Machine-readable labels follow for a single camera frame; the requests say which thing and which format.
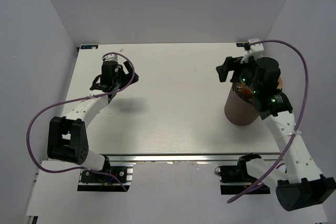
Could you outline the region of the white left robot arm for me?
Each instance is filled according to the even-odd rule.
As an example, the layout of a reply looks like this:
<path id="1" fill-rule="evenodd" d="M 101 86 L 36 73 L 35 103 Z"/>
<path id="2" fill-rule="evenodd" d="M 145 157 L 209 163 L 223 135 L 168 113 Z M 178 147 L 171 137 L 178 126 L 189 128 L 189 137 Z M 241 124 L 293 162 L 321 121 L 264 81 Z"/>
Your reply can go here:
<path id="1" fill-rule="evenodd" d="M 111 168 L 103 155 L 89 149 L 87 127 L 118 91 L 138 79 L 129 61 L 119 64 L 114 59 L 104 60 L 101 74 L 93 80 L 87 97 L 69 113 L 50 120 L 47 156 L 91 169 L 98 181 L 108 180 Z"/>

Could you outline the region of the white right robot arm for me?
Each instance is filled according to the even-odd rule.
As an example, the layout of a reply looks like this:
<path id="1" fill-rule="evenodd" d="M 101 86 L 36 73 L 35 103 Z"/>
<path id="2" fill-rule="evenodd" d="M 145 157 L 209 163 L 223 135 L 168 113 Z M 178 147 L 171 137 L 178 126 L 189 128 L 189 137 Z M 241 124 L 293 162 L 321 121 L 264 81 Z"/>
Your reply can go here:
<path id="1" fill-rule="evenodd" d="M 263 183 L 276 193 L 286 211 L 323 203 L 335 191 L 335 180 L 323 175 L 296 128 L 298 122 L 291 103 L 278 87 L 279 63 L 268 57 L 250 57 L 247 62 L 242 57 L 227 57 L 216 71 L 220 82 L 225 82 L 232 72 L 230 81 L 240 81 L 251 92 L 252 104 L 274 137 L 287 170 L 283 173 L 260 155 L 248 154 L 239 158 L 231 176 Z"/>

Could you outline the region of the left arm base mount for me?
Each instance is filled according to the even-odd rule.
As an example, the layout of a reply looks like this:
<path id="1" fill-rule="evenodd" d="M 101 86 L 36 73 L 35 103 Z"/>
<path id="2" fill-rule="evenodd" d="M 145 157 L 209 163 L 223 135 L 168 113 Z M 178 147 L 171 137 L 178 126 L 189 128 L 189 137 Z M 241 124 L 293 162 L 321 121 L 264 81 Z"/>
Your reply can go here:
<path id="1" fill-rule="evenodd" d="M 82 170 L 77 191 L 127 192 L 130 188 L 133 165 L 105 161 L 101 171 Z"/>

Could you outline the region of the orange bottle with patterned label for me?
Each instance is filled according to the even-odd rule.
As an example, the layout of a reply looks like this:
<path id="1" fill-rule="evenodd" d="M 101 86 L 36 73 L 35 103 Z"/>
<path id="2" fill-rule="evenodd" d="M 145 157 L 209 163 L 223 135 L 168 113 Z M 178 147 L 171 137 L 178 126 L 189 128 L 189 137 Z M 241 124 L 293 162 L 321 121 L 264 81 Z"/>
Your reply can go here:
<path id="1" fill-rule="evenodd" d="M 252 103 L 253 96 L 252 92 L 249 90 L 248 87 L 243 82 L 239 82 L 236 84 L 237 94 L 244 99 L 245 101 Z"/>

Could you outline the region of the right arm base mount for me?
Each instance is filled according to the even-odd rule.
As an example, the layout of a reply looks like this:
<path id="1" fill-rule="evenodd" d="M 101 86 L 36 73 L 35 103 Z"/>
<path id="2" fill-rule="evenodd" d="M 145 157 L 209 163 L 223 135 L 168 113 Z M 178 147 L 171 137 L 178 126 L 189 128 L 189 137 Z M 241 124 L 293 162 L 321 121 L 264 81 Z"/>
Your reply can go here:
<path id="1" fill-rule="evenodd" d="M 241 156 L 236 165 L 217 166 L 214 169 L 214 173 L 220 177 L 221 195 L 237 195 L 257 180 L 248 175 L 246 168 L 246 163 L 253 159 L 261 159 L 261 156 L 250 153 Z"/>

